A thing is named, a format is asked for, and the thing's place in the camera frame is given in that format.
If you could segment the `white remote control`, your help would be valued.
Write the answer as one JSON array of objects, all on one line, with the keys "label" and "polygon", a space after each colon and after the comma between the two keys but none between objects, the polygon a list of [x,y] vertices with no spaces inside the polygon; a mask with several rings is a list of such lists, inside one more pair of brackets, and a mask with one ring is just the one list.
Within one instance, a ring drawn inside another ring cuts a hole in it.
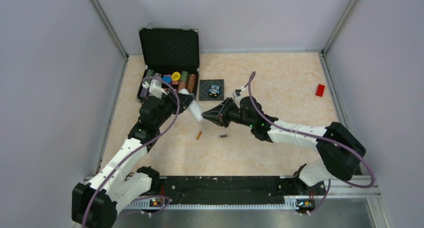
[{"label": "white remote control", "polygon": [[179,91],[179,94],[182,94],[183,99],[183,107],[188,109],[191,114],[196,118],[197,121],[202,121],[202,109],[198,105],[198,103],[195,100],[195,97],[191,95],[185,88]]}]

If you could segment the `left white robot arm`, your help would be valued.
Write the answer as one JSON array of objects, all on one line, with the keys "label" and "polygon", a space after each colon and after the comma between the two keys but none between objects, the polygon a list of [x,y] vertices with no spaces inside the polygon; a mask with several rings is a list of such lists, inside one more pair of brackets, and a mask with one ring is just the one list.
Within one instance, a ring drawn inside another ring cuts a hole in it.
[{"label": "left white robot arm", "polygon": [[161,186],[158,171],[142,167],[132,177],[127,175],[164,135],[160,127],[165,121],[195,104],[186,89],[177,94],[168,91],[160,97],[145,98],[138,121],[115,156],[86,184],[78,183],[74,187],[71,219],[86,228],[110,228],[118,214],[138,196],[156,194]]}]

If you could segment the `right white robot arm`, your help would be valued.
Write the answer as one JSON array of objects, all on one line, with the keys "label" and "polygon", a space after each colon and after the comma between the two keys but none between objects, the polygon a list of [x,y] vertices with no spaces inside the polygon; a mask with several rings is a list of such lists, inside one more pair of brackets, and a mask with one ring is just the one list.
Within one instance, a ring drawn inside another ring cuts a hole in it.
[{"label": "right white robot arm", "polygon": [[307,194],[314,185],[332,177],[350,181],[366,154],[365,147],[343,124],[314,127],[289,123],[265,114],[255,98],[227,98],[202,117],[221,127],[230,123],[250,127],[261,141],[293,144],[318,153],[318,161],[303,164],[294,174],[293,188],[299,194]]}]

